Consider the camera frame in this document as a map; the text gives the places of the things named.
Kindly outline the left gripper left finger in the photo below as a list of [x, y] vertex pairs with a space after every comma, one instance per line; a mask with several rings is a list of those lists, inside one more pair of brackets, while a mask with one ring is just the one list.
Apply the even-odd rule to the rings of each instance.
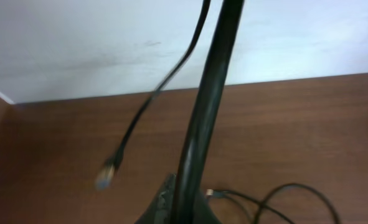
[[171, 216], [176, 175], [169, 174], [161, 184], [146, 211], [135, 224], [168, 224]]

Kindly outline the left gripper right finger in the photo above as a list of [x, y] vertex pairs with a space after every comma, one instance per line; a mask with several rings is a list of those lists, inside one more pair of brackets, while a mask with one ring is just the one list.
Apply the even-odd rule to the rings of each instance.
[[194, 224], [221, 224], [201, 191], [198, 191], [194, 200]]

